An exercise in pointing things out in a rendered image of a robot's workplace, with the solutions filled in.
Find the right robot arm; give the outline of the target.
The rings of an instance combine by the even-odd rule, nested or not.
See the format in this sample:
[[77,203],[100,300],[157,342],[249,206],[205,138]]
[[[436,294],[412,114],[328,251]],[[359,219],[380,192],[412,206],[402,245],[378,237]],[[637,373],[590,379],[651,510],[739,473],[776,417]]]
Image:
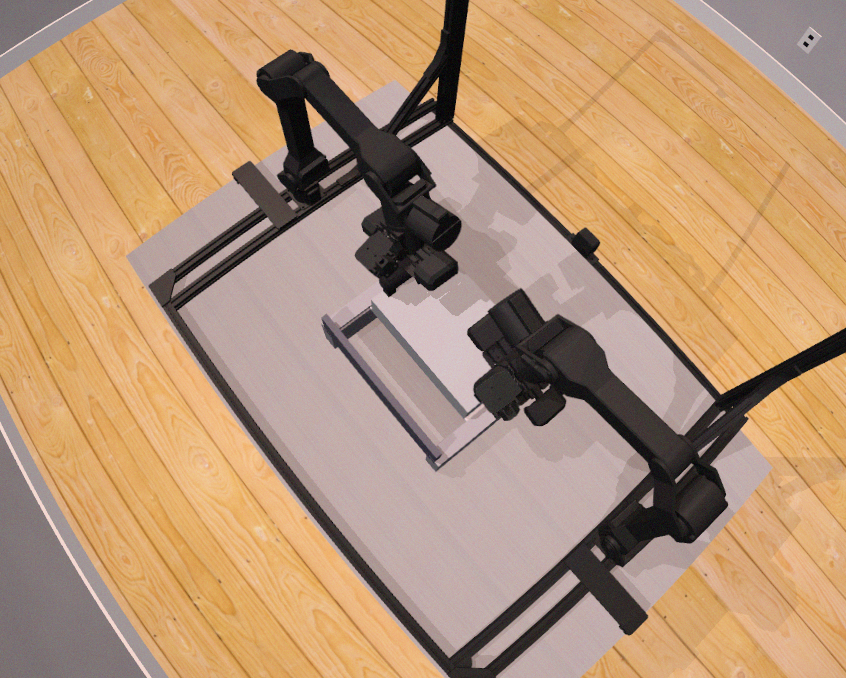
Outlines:
[[[449,248],[462,222],[430,198],[429,191],[436,187],[431,171],[396,135],[379,130],[330,78],[326,67],[313,60],[311,53],[290,49],[256,73],[262,93],[280,105],[276,107],[288,154],[277,177],[287,194],[301,210],[327,195],[318,179],[330,168],[326,155],[314,148],[306,99],[356,155],[358,170],[380,200],[386,223],[405,226],[436,251]],[[416,175],[420,180],[409,182]],[[389,278],[398,269],[397,259],[404,260],[407,253],[400,241],[376,226],[377,232],[355,258],[375,277]]]

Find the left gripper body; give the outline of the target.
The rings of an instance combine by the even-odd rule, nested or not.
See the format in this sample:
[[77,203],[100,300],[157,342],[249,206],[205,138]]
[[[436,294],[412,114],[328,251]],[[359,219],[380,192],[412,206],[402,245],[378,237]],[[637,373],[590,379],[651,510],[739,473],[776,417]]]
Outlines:
[[544,390],[549,384],[546,382],[534,383],[525,378],[519,365],[519,353],[503,337],[489,313],[467,329],[467,335],[480,351],[488,348],[486,352],[494,363],[500,360],[509,362],[509,365],[515,371],[514,375],[517,380],[523,383],[528,390],[523,397],[526,400],[536,399],[531,405],[524,408],[524,413],[534,426],[546,425],[565,408],[567,400],[554,385],[550,385],[547,391],[542,392],[541,390]]

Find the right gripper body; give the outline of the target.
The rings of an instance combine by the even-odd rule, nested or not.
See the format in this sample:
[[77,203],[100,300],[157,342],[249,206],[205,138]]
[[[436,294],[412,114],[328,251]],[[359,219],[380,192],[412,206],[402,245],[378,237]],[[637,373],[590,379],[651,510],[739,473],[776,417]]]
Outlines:
[[363,232],[369,237],[374,235],[377,232],[376,224],[380,224],[388,236],[391,234],[400,241],[407,253],[407,258],[416,267],[414,276],[428,291],[434,291],[458,274],[458,262],[448,253],[445,251],[435,251],[429,245],[425,246],[425,242],[409,232],[405,227],[397,228],[387,224],[383,216],[382,207],[363,219],[361,224]]

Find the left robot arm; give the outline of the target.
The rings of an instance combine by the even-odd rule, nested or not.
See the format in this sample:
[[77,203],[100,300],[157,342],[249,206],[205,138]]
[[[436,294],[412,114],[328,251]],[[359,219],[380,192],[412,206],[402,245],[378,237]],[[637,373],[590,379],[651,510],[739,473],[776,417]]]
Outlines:
[[[624,567],[654,538],[668,534],[676,542],[693,543],[728,507],[717,469],[609,369],[604,350],[587,330],[559,314],[545,322],[521,288],[487,312],[520,354],[526,379],[587,402],[648,462],[653,506],[629,501],[592,537],[611,563]],[[514,373],[509,362],[500,360],[475,384],[476,395],[496,419],[516,417],[519,396],[528,392]],[[699,475],[676,495],[675,479],[690,464]]]

